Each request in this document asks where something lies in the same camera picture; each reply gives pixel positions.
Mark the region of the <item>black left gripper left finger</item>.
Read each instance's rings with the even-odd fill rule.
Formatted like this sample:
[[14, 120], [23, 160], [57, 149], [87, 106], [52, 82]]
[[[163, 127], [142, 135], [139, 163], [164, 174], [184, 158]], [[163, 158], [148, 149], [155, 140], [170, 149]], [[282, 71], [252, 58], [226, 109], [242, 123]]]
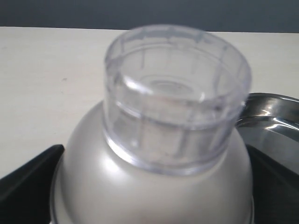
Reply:
[[50, 188], [63, 145], [53, 145], [0, 180], [2, 224], [50, 223]]

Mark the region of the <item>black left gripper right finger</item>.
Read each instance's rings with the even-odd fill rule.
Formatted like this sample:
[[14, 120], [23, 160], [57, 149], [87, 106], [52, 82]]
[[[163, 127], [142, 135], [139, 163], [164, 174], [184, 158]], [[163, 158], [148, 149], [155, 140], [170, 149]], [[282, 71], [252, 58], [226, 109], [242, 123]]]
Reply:
[[256, 224], [299, 222], [299, 175], [247, 145], [253, 174]]

